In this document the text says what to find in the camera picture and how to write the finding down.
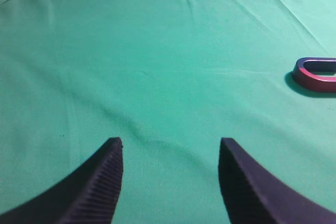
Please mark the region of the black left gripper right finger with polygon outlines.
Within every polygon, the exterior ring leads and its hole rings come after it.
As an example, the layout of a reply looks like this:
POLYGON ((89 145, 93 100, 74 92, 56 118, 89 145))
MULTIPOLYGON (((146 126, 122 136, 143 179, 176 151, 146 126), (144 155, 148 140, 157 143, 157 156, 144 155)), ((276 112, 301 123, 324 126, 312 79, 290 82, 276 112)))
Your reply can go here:
POLYGON ((233 138, 221 139, 218 180, 231 223, 335 223, 335 212, 283 183, 233 138))

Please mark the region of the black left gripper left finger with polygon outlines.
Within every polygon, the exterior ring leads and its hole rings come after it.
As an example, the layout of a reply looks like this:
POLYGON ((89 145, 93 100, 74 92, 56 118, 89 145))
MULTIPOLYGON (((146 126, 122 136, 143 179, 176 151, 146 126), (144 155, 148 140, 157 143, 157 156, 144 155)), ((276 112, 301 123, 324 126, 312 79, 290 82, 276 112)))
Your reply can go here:
POLYGON ((122 140, 109 138, 63 180, 1 214, 1 223, 111 223, 122 178, 122 140))

